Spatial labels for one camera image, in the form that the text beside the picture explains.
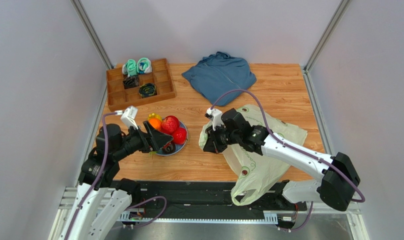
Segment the pale green plastic bag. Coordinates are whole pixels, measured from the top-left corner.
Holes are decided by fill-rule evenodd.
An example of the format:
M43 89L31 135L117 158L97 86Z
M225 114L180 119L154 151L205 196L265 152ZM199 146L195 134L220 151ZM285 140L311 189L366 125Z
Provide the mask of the pale green plastic bag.
M284 123L266 114L270 129L282 138L302 146L308 132L297 125ZM289 169L290 165L273 157L247 152L238 144L230 145L222 155L238 176L231 190L236 206L246 206L260 199Z

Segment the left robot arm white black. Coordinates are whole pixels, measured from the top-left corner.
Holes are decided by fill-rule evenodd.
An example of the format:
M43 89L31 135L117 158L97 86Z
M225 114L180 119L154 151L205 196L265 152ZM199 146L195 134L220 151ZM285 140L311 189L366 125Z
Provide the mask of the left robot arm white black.
M103 240L122 212L141 200L139 182L124 178L115 186L108 203L101 211L101 201L118 173L119 162L135 152L158 151L172 142L147 121L146 132L130 128L124 133L114 123L104 124L96 136L96 146L81 166L77 194L69 218L59 235L61 240Z

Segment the cracked red apple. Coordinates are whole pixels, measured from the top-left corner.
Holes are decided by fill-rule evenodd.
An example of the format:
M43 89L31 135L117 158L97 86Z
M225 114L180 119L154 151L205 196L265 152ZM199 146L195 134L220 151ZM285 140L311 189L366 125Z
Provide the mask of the cracked red apple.
M166 134L172 134L180 127L179 120L173 116L166 116L161 122L161 132Z

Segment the orange fruit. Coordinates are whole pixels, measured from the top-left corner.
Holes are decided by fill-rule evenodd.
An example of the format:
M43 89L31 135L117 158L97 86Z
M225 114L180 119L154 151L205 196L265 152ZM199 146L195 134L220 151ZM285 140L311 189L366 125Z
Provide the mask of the orange fruit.
M156 130L161 130L162 129L162 120L158 118L150 118L148 119L149 124Z

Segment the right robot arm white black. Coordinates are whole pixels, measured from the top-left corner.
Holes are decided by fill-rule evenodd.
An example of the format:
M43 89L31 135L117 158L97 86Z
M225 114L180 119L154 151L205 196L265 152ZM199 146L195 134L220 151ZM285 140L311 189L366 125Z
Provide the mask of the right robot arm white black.
M204 152L219 154L228 146L239 145L250 153L278 159L312 176L312 180L285 182L280 194L288 202L323 202L341 212L351 202L365 202L358 189L360 177L348 155L341 152L329 155L305 148L268 127L251 125L234 108L226 112L209 108L205 116L212 126L206 131Z

